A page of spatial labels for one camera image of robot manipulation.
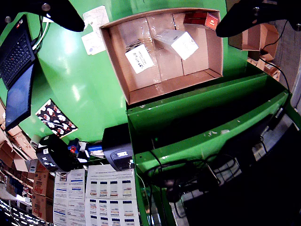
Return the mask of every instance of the white paper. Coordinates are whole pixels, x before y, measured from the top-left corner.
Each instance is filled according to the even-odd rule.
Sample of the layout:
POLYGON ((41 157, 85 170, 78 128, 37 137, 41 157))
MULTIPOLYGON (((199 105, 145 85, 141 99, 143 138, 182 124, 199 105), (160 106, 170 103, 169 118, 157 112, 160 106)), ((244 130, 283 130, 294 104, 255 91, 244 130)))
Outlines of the white paper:
POLYGON ((104 6, 99 6, 83 14, 85 28, 90 24, 93 31, 99 30, 101 26, 109 23, 107 11, 104 6))
POLYGON ((84 169, 55 177, 53 221, 55 226, 85 226, 84 169))
POLYGON ((126 57, 136 74, 154 66, 154 63, 151 60, 151 57, 144 44, 126 52, 126 57))
POLYGON ((134 170, 117 172, 111 165, 89 166, 86 226, 139 226, 134 170))
POLYGON ((93 31, 81 37, 88 55, 95 55, 105 51, 103 38, 99 28, 109 22, 107 11, 104 6, 99 6, 83 14, 85 29, 91 25, 93 31))

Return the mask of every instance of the laptop keyboard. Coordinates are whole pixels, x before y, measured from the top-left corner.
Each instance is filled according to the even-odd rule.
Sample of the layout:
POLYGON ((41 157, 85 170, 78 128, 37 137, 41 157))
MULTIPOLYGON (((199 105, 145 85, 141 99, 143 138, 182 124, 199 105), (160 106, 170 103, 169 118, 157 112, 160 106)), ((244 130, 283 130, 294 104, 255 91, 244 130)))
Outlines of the laptop keyboard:
POLYGON ((15 80, 20 69, 27 64, 30 58, 31 53, 25 35, 22 35, 7 57, 0 64, 0 76, 6 87, 9 87, 15 80))

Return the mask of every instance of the box flap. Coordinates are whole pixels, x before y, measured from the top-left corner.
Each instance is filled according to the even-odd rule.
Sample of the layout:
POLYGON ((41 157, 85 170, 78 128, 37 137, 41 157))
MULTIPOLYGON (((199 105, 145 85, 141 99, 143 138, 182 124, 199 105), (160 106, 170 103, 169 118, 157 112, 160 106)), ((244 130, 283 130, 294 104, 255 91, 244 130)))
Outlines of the box flap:
POLYGON ((28 172, 24 159, 14 158, 14 163, 18 171, 28 172))
POLYGON ((213 79, 215 79, 213 76, 205 71, 201 71, 179 78, 170 79, 168 81, 163 81, 162 85, 165 93, 171 93, 173 91, 184 89, 213 79))
POLYGON ((242 32, 238 35, 232 36, 232 37, 228 37, 228 44, 235 48, 242 49, 244 32, 242 32))
POLYGON ((222 39, 217 37, 213 30, 206 30, 206 39, 208 67, 221 75, 223 68, 222 39))
MULTIPOLYGON (((279 33, 274 25, 261 24, 261 36, 260 36, 260 49, 263 49, 265 45, 274 43, 279 38, 279 33)), ((267 61, 271 61, 275 58, 278 43, 267 46, 264 51, 267 61)))
POLYGON ((109 31, 106 30, 106 29, 103 29, 101 34, 102 34, 102 38, 103 38, 105 48, 106 48, 107 53, 109 55, 110 62, 113 65, 113 70, 115 72, 115 75, 118 78, 118 82, 119 82, 119 84, 122 88, 122 91, 123 91, 123 94, 124 94, 126 100, 129 101, 130 91, 127 87, 127 82, 124 78, 122 69, 120 67, 118 57, 117 57, 116 52, 114 50, 114 47, 111 43, 111 37, 110 37, 109 31))
POLYGON ((207 9, 207 8, 166 8, 166 9, 158 9, 158 10, 153 10, 153 11, 149 11, 149 12, 143 12, 143 13, 138 13, 138 14, 134 14, 131 16, 127 16, 124 17, 122 19, 119 20, 115 20, 113 22, 107 23, 104 26, 101 27, 102 28, 110 28, 113 27, 115 25, 124 23, 126 21, 130 21, 130 20, 135 20, 141 17, 147 17, 147 16, 152 16, 152 15, 156 15, 156 14, 162 14, 162 13, 184 13, 184 12, 196 12, 196 11, 206 11, 206 12, 219 12, 218 10, 214 10, 214 9, 207 9))
POLYGON ((162 83, 144 87, 142 89, 137 89, 130 92, 129 104, 135 104, 143 100, 151 99, 163 94, 164 90, 162 87, 162 83))

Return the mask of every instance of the red box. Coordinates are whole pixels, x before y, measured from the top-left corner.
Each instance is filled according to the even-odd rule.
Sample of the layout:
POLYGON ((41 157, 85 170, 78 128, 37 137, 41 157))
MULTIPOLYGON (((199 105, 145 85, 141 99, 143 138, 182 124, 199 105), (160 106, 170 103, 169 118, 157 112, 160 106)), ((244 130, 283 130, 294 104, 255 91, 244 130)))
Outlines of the red box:
POLYGON ((207 12, 186 13, 183 24, 216 30, 218 18, 207 12))

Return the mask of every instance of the laptop screen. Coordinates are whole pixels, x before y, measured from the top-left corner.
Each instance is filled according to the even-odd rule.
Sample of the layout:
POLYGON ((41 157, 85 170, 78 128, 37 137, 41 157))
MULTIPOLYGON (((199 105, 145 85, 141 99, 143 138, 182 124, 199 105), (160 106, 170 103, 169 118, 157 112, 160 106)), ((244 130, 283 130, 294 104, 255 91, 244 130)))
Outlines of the laptop screen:
POLYGON ((8 90, 6 99, 6 131, 12 129, 31 115, 32 70, 33 65, 8 90))

